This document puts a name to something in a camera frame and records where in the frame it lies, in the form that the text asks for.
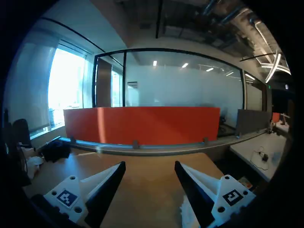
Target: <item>white desk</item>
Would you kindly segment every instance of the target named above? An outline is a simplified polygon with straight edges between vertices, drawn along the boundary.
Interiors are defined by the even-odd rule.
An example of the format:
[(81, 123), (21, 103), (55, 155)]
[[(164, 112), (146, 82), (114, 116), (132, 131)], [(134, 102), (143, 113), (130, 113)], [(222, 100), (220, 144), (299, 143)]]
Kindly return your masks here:
[[(270, 181), (280, 163), (283, 154), (286, 138), (276, 134), (262, 134), (258, 137), (230, 146), (230, 150), (249, 164), (266, 181)], [(263, 147), (263, 152), (268, 155), (268, 161), (263, 162), (262, 158), (254, 152)]]

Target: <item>gray partition panel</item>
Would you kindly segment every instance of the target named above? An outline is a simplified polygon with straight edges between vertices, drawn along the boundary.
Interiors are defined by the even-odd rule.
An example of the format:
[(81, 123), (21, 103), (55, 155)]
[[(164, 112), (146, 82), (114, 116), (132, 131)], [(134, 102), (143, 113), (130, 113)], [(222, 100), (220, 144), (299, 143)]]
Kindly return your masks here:
[(272, 113), (239, 109), (237, 111), (236, 135), (242, 135), (268, 128)]

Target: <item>desk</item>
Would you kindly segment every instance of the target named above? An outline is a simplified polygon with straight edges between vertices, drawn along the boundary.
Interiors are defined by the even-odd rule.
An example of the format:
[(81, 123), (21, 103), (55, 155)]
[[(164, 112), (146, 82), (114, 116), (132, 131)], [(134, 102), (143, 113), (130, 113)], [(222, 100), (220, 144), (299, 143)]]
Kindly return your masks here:
[[(261, 177), (263, 177), (266, 181), (269, 182), (280, 163), (285, 142), (286, 138), (282, 135), (269, 135), (265, 133), (250, 140), (231, 145), (230, 150), (234, 152), (237, 156), (239, 156), (242, 160), (244, 160), (247, 164), (249, 164), (259, 175), (261, 175)], [(263, 147), (263, 152), (268, 154), (269, 156), (267, 161), (267, 170), (262, 170), (261, 168), (258, 168), (250, 161), (252, 160), (253, 154), (256, 154), (254, 150), (259, 151), (260, 147)]]
[(68, 159), (43, 164), (32, 185), (24, 188), (25, 193), (28, 197), (45, 194), (69, 175), (83, 179), (125, 161), (126, 172), (103, 219), (103, 228), (180, 228), (179, 207), (185, 192), (174, 171), (176, 160), (209, 176), (218, 179), (223, 176), (203, 153), (137, 157), (72, 150)]

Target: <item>glass wall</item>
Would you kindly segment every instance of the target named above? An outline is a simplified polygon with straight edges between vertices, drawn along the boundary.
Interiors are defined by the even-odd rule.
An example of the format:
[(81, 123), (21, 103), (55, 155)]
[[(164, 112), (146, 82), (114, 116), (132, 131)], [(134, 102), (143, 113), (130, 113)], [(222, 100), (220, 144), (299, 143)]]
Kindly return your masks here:
[(235, 127), (243, 108), (241, 71), (196, 55), (128, 52), (125, 66), (126, 106), (219, 107)]
[(122, 107), (124, 54), (112, 54), (98, 58), (95, 74), (95, 106)]
[(245, 71), (247, 109), (266, 111), (266, 85)]

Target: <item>orange object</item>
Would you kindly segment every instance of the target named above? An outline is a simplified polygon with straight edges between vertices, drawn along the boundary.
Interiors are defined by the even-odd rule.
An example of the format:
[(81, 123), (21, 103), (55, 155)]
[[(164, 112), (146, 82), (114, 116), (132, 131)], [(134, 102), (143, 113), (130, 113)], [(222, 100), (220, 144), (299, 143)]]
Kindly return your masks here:
[(220, 108), (122, 107), (64, 110), (68, 138), (132, 145), (172, 145), (217, 139)]
[(277, 122), (279, 122), (279, 120), (280, 120), (280, 113), (273, 112), (273, 113), (272, 113), (272, 121), (273, 121), (274, 123), (277, 123)]

